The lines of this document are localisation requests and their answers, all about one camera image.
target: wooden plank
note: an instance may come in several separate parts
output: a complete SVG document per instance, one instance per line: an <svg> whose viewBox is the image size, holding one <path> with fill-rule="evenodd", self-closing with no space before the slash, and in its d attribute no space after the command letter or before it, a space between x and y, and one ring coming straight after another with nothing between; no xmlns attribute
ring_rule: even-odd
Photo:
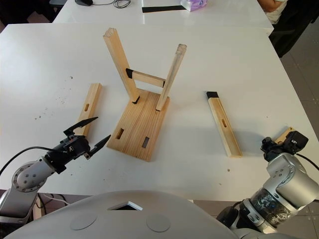
<svg viewBox="0 0 319 239"><path fill-rule="evenodd" d="M173 63L171 65L171 67L170 67L167 79L166 79L165 84L164 84L163 91L162 91L162 93L160 95L159 102L158 102L158 104L156 106L156 109L158 111L162 110L162 108L163 108L163 106L164 106L164 104L166 102L166 98L168 96L169 90L170 90L170 88L171 88L171 86L173 84L173 81L175 79L177 71L178 71L178 69L180 67L181 61L183 60L183 57L185 55L186 48L187 48L187 46L183 45L183 44L179 44L178 47L177 47Z"/></svg>
<svg viewBox="0 0 319 239"><path fill-rule="evenodd" d="M218 96L209 97L208 103L213 113L220 136L222 138L227 156L233 158L241 158L243 154L238 146L235 135L233 133L233 130L231 129L229 120L220 99L218 98Z"/></svg>
<svg viewBox="0 0 319 239"><path fill-rule="evenodd" d="M137 81L143 81L155 86L164 87L165 79L145 74L139 71L132 72L132 78Z"/></svg>
<svg viewBox="0 0 319 239"><path fill-rule="evenodd" d="M91 84L78 121L86 120L93 117L94 111L99 99L101 88L102 88L102 85L100 83ZM82 128L76 128L74 130L75 135L87 136L90 125L91 124L87 124L86 126Z"/></svg>
<svg viewBox="0 0 319 239"><path fill-rule="evenodd" d="M43 207L38 196L36 197L35 203L38 204L39 207ZM44 208L38 208L36 204L34 204L32 209L33 220L39 219L44 216Z"/></svg>
<svg viewBox="0 0 319 239"><path fill-rule="evenodd" d="M159 94L139 89L139 95L137 104L129 102L126 106L107 147L150 161L169 98L159 112L155 109Z"/></svg>
<svg viewBox="0 0 319 239"><path fill-rule="evenodd" d="M285 132L283 132L283 134L280 135L280 136L275 140L275 143L284 142L285 139L286 139L287 134L288 134L289 132L291 132L291 131L295 131L295 129L292 128L292 127L289 127L288 129L286 129Z"/></svg>
<svg viewBox="0 0 319 239"><path fill-rule="evenodd" d="M134 80L130 79L126 74L126 69L129 69L130 67L126 59L126 55L121 44L118 32L115 28L109 28L105 32L103 38L110 51L114 64L120 74L125 89L129 94L131 102L136 102L136 100L139 98L139 93Z"/></svg>

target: person's arm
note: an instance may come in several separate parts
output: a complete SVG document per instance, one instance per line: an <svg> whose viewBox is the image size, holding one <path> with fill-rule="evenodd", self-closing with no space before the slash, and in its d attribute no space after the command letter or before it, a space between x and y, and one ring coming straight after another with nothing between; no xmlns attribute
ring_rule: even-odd
<svg viewBox="0 0 319 239"><path fill-rule="evenodd" d="M262 7L262 9L266 12L272 12L276 10L283 1L276 1L276 0L257 0L259 5Z"/></svg>

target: black chair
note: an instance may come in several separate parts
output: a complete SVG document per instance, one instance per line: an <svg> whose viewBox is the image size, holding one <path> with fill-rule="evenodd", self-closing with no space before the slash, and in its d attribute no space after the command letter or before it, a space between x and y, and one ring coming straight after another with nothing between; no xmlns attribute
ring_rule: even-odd
<svg viewBox="0 0 319 239"><path fill-rule="evenodd" d="M269 39L279 57L297 42L303 31L318 17L319 0L288 0Z"/></svg>
<svg viewBox="0 0 319 239"><path fill-rule="evenodd" d="M65 5L66 0L50 0L49 3L51 7L56 8L56 15L58 15L63 6Z"/></svg>
<svg viewBox="0 0 319 239"><path fill-rule="evenodd" d="M0 0L0 20L5 26L28 23L27 18L34 11L44 15L50 22L56 17L49 0Z"/></svg>

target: tissue box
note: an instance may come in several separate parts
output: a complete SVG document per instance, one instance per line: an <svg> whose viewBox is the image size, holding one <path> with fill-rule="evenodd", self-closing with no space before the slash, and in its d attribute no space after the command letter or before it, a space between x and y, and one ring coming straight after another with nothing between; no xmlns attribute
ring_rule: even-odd
<svg viewBox="0 0 319 239"><path fill-rule="evenodd" d="M180 4L186 8L187 11L194 11L205 7L207 0L180 0Z"/></svg>

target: floor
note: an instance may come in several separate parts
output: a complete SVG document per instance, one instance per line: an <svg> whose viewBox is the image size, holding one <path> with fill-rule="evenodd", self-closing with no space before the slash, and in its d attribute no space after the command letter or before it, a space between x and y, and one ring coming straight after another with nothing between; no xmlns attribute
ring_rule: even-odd
<svg viewBox="0 0 319 239"><path fill-rule="evenodd" d="M30 23L48 22L46 18L36 13L33 13L28 20ZM319 139L319 19L307 27L281 62ZM54 197L61 199L59 195L54 195ZM68 203L85 197L65 195ZM44 203L49 201L45 197L43 200ZM198 200L194 200L194 203L214 217L225 207L234 204L234 202ZM46 210L47 213L51 213L64 206L62 202L51 201L46 204ZM319 203L311 203L306 206L297 216L280 225L278 231L301 239L319 239Z"/></svg>

